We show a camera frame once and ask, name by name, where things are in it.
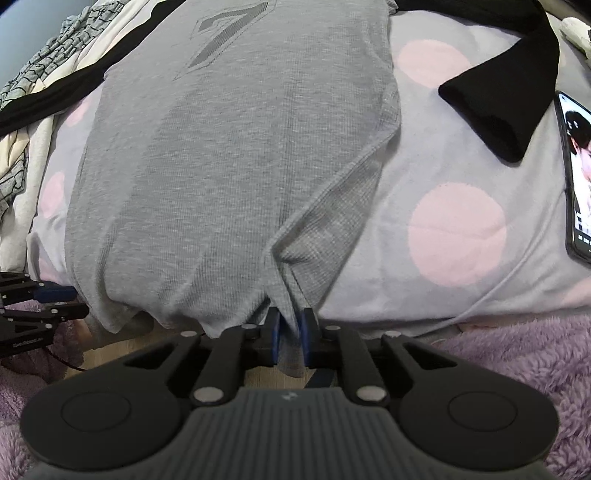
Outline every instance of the wooden floor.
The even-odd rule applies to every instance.
[[[141,350],[142,348],[155,342],[159,342],[171,335],[175,335],[175,333],[158,327],[149,335],[133,340],[114,343],[113,345],[108,345],[97,350],[91,350],[84,354],[85,361],[82,368],[91,369],[93,367],[98,367],[99,365],[120,358],[128,353]],[[306,374],[303,378],[293,378],[284,375],[276,368],[259,367],[246,372],[245,385],[253,388],[277,388],[285,390],[304,388],[306,382],[313,373],[313,370],[306,369]],[[76,374],[78,374],[77,371],[70,369],[68,370],[66,377],[71,377]]]

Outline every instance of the purple fleece blanket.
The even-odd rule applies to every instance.
[[[582,480],[591,472],[590,330],[591,317],[573,316],[476,330],[435,346],[547,395],[560,429],[546,465],[561,479]]]
[[[39,311],[35,301],[7,309]],[[61,324],[54,335],[51,351],[61,359],[79,366],[82,352],[77,346],[71,322]],[[18,420],[27,400],[47,384],[64,377],[66,367],[37,349],[0,361],[0,479],[17,480],[34,466],[22,441]]]

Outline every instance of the fabric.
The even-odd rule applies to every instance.
[[[398,6],[400,10],[430,10],[524,34],[502,55],[439,87],[439,95],[497,156],[520,162],[552,101],[558,73],[558,42],[539,2],[400,0]]]
[[[575,47],[585,53],[587,65],[591,66],[591,27],[578,18],[568,17],[562,20],[560,31]]]
[[[51,86],[59,79],[95,64],[121,38],[127,25],[147,4],[153,0],[126,0],[120,9],[108,10],[108,15],[101,17],[100,35],[95,37],[82,51],[70,56],[44,80],[37,80],[31,95]],[[8,271],[22,271],[26,265],[26,238],[31,229],[31,222],[37,210],[37,200],[41,180],[47,164],[54,129],[54,116],[48,116],[37,124],[28,127],[31,137],[28,146],[26,173],[27,188],[14,200],[13,208],[4,217],[0,225],[0,268]]]
[[[18,106],[13,105],[0,115],[0,134],[22,128],[81,100],[100,84],[105,69],[133,50],[162,17],[183,1],[163,3],[153,16],[154,22],[148,21],[142,28],[135,29],[128,35],[124,48],[114,50],[93,68],[70,76],[43,95],[25,98]],[[387,4],[391,11],[398,8],[393,0]],[[518,4],[511,0],[479,0],[469,4],[462,0],[402,0],[401,5],[402,10],[430,9],[525,34],[511,51],[465,72],[461,78],[446,82],[440,89],[442,97],[469,121],[495,154],[505,161],[519,162],[551,101],[556,80],[558,44],[542,6],[537,0],[520,0]],[[212,46],[223,42],[227,33],[241,29],[243,22],[248,23],[247,17],[237,24],[238,27],[231,27],[222,34]],[[520,65],[527,65],[527,68],[521,69]],[[536,75],[529,76],[525,73],[528,71]],[[507,77],[519,78],[521,88],[507,83]]]
[[[556,88],[591,108],[589,68],[560,33]],[[437,88],[518,41],[432,12],[390,18],[401,99],[369,219],[319,308],[376,335],[416,336],[475,316],[591,310],[589,267],[564,246],[566,177],[549,105],[518,168],[502,164]]]
[[[547,395],[560,427],[546,466],[562,480],[591,473],[591,317],[478,330],[436,347]]]
[[[13,100],[32,93],[38,80],[45,80],[68,59],[79,56],[128,1],[101,0],[92,7],[86,7],[80,15],[68,17],[62,23],[59,35],[50,38],[18,75],[0,90],[0,110]],[[29,158],[25,150],[28,144],[27,130],[21,128],[18,135],[18,142],[15,142],[17,132],[9,133],[0,140],[0,220],[12,205],[14,197],[24,189]]]
[[[218,336],[267,299],[294,328],[293,303],[318,302],[399,126],[387,21],[382,0],[187,0],[108,70],[66,226],[107,330],[144,310]]]
[[[49,116],[61,112],[96,89],[102,82],[106,70],[124,58],[184,0],[166,0],[157,3],[149,20],[134,28],[125,36],[125,42],[110,49],[92,65],[55,82],[43,92],[25,95],[11,102],[0,112],[0,135],[9,134]]]
[[[133,1],[132,4],[128,4],[126,9],[134,9],[133,18],[118,29],[117,33],[110,35],[112,42],[108,49],[135,27],[145,23],[159,1]],[[48,280],[60,285],[72,284],[66,270],[64,253],[67,210],[80,158],[94,123],[101,91],[102,85],[56,120],[39,194],[37,215],[27,236],[27,271],[34,280]]]
[[[591,5],[587,0],[565,0],[566,4],[573,7],[577,12],[580,12],[586,19],[591,18]]]
[[[577,12],[571,5],[564,0],[540,0],[540,3],[549,14],[559,20],[567,17],[578,18],[583,22],[589,22],[584,15]]]
[[[35,301],[12,305],[7,309],[38,312],[40,304]],[[72,322],[61,324],[49,347],[61,359],[79,366],[83,357],[74,334]],[[21,437],[19,420],[29,398],[48,383],[64,377],[66,367],[36,349],[19,353],[0,361],[0,478],[18,480],[35,465]]]

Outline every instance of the ribbed gray surface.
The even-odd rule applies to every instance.
[[[145,462],[106,473],[42,465],[25,480],[554,478],[540,463],[506,473],[449,467],[408,442],[385,410],[353,405],[340,388],[243,388],[224,407],[196,410],[174,442]]]

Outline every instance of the bed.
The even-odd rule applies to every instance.
[[[145,6],[134,19],[145,21]],[[560,39],[557,88],[591,105],[590,70]],[[497,56],[518,37],[425,11],[390,18],[402,109],[361,237],[317,309],[368,336],[425,335],[473,319],[511,322],[587,312],[589,269],[564,248],[564,171],[553,106],[518,167],[500,162],[437,94],[437,87]],[[32,277],[72,283],[64,231],[80,158],[102,87],[57,120],[27,236]]]

